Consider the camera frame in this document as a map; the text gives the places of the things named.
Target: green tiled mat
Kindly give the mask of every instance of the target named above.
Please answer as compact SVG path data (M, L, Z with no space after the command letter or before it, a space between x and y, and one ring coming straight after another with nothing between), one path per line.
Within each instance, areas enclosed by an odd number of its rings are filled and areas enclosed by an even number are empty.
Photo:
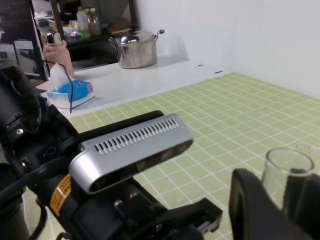
M179 114L195 144L135 178L168 208L202 198L222 208L220 229L208 233L206 240L232 239L228 203L234 168L247 168L260 176L264 154L283 146L309 154L318 167L320 99L238 73L70 120L84 132L154 110Z

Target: white countertop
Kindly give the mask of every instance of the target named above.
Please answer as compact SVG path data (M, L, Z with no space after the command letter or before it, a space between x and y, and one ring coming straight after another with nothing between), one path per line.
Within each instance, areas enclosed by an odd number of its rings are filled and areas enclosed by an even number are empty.
M156 64L144 68L123 69L118 63L115 63L77 71L75 79L91 82L95 97L73 108L71 114L68 109L59 108L59 110L70 118L227 73L216 73L221 69L198 65L188 60L159 56ZM47 81L37 88L52 90L53 84Z

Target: glass cup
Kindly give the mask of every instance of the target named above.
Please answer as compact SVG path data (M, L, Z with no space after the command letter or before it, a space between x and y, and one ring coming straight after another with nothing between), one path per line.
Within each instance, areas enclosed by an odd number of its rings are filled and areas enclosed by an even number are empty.
M293 220L314 168L313 160L297 150L282 147L266 154L262 184L274 204Z

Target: stainless steel pot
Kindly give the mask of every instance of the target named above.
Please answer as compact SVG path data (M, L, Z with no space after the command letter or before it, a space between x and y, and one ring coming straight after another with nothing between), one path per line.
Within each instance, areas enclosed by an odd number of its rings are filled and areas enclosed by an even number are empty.
M159 34L164 34L161 29L157 34L151 31L129 31L116 38L110 37L111 44L116 49L120 67L124 69L138 69L150 66L157 62L156 41Z

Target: cable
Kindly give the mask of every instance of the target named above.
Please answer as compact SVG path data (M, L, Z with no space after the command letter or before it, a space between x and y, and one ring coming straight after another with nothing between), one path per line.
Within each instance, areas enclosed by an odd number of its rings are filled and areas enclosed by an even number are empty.
M19 92L17 90L17 88L15 87L14 85L14 81L11 80L10 81L11 83L11 87L12 89L16 92L16 94L18 94L19 96L24 96L21 92ZM23 128L25 129L26 132L28 132L29 134L35 134L38 132L39 128L41 127L41 124L42 124L42 121L43 119L45 119L47 117L46 113L47 113L47 106L46 106L46 103L44 102L44 105L41 105L40 101L44 101L43 97L41 96L38 96L36 94L32 94L32 95L25 95L24 97L34 97L37 104L38 104L38 112L39 112L39 115L38 115L38 118L37 118L37 126L35 127L34 130L30 130L28 129L26 126L24 126L24 124L22 123L22 126Z
M46 206L39 200L39 198L37 197L35 200L36 204L39 205L40 207L40 218L39 218L39 222L36 225L35 229L33 230L33 233L31 234L31 236L29 237L29 240L38 240L41 233L43 232L46 224L47 224L47 220L48 220L48 213L46 210Z
M37 169L29 172L23 178L15 181L0 192L0 205L6 202L7 198L16 191L30 183L36 183L43 179L52 178L58 174L64 173L68 170L68 166L74 156L61 156L55 160L42 164Z
M67 232L60 232L55 240L62 240L62 238L72 240L71 234Z
M26 175L23 178L20 178L19 180L15 181L11 185L7 186L4 190L0 192L0 205L4 204L6 201L9 201L10 199L7 199L11 195L13 195L15 192L21 190L24 186L26 186L29 182L29 177Z
M74 99L74 83L71 81L71 78L67 72L67 69L66 69L66 66L63 65L63 64L60 64L58 62L54 62L54 61L48 61L48 60L43 60L45 63L47 64L59 64L60 66L63 67L64 69L64 72L65 72L65 75L66 77L68 78L69 82L71 83L71 101L70 101L70 113L72 113L72 101Z

